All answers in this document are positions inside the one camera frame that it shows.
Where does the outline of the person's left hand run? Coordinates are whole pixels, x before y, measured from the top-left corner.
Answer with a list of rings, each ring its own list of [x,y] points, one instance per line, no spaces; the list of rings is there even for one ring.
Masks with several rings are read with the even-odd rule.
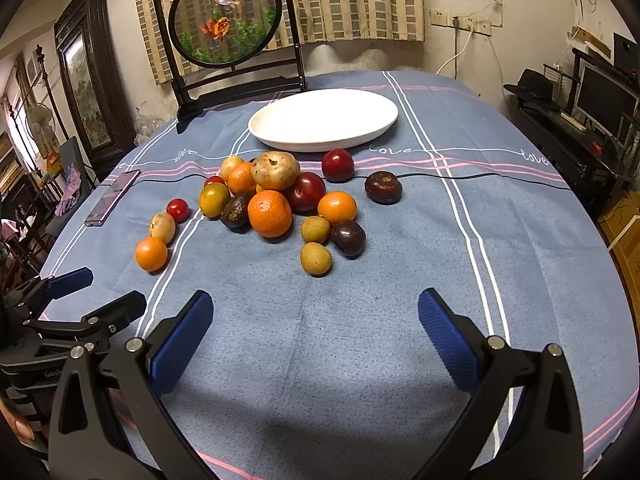
[[[26,442],[35,440],[34,430],[19,412],[12,411],[3,399],[0,399],[0,408],[6,422],[19,439]]]

